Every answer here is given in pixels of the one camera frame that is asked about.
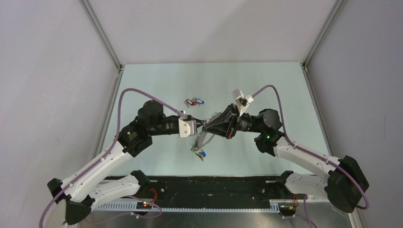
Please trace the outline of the large grey keyring with keys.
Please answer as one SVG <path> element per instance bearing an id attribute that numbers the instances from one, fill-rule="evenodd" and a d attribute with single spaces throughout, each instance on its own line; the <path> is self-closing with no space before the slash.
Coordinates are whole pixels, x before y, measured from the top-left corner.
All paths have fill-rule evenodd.
<path id="1" fill-rule="evenodd" d="M 202 126 L 208 124 L 209 122 L 215 120 L 216 118 L 218 118 L 218 116 L 222 114 L 222 112 L 218 112 L 218 113 L 214 113 L 211 118 L 208 119 L 204 119 L 201 121 Z M 192 144 L 191 147 L 191 151 L 197 156 L 199 157 L 202 161 L 204 161 L 204 158 L 206 157 L 206 153 L 203 150 L 203 147 L 206 146 L 207 144 L 209 144 L 215 134 L 211 133 L 211 136 L 206 139 L 208 133 L 200 131 L 197 135 L 196 135 L 196 139 L 194 140 L 194 143 Z"/>

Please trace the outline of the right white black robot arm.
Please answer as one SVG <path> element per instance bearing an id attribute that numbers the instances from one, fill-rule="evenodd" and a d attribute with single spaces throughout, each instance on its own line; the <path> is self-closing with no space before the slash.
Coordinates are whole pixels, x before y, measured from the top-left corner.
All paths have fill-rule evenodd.
<path id="1" fill-rule="evenodd" d="M 230 104 L 202 130 L 226 139 L 232 139 L 238 131 L 258 133 L 254 142 L 261 153 L 285 159 L 313 173 L 306 177 L 293 171 L 286 173 L 285 179 L 276 185 L 281 198 L 287 199 L 293 194 L 318 196 L 346 213 L 368 208 L 359 205 L 361 200 L 367 201 L 363 194 L 368 190 L 369 182 L 356 159 L 347 155 L 340 159 L 311 151 L 292 141 L 280 131 L 281 127 L 280 114 L 276 110 L 264 109 L 257 116 L 239 114 L 238 108 Z"/>

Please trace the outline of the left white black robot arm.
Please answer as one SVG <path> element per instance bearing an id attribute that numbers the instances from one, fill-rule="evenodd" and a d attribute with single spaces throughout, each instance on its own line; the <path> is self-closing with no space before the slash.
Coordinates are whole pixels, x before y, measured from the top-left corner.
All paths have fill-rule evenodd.
<path id="1" fill-rule="evenodd" d="M 97 206 L 121 197 L 144 198 L 150 192 L 150 181 L 140 170 L 132 171 L 116 181 L 101 184 L 112 171 L 129 162 L 153 143 L 155 135 L 177 134 L 181 138 L 195 135 L 203 121 L 178 112 L 166 116 L 164 104 L 147 101 L 137 117 L 127 126 L 117 129 L 113 142 L 78 172 L 60 180 L 48 182 L 57 208 L 43 228 L 61 228 L 84 220 Z"/>

